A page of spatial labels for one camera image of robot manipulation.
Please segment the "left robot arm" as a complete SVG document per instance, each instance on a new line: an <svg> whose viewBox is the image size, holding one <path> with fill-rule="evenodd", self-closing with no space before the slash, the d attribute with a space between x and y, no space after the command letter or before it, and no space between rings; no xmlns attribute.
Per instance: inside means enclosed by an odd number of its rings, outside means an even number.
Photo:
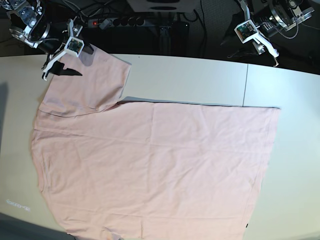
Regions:
<svg viewBox="0 0 320 240"><path fill-rule="evenodd" d="M268 52L275 67L279 65L278 50L269 38L280 34L287 40L299 33L299 25L312 16L314 8L305 0L272 0L258 13L250 10L251 0L239 0L244 21L236 25L234 32L242 44L251 42L258 55Z"/></svg>

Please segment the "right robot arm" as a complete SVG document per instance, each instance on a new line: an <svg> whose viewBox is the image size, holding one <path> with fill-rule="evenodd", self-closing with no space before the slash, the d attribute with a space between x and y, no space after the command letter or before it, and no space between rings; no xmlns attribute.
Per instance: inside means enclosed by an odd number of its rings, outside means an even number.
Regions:
<svg viewBox="0 0 320 240"><path fill-rule="evenodd" d="M46 54L41 68L43 80L50 74L81 76L79 71L66 68L60 61L65 55L79 58L81 53L94 53L93 47L81 35L84 25L78 14L59 17L58 11L64 6L45 0L2 0L0 6L11 22L11 36Z"/></svg>

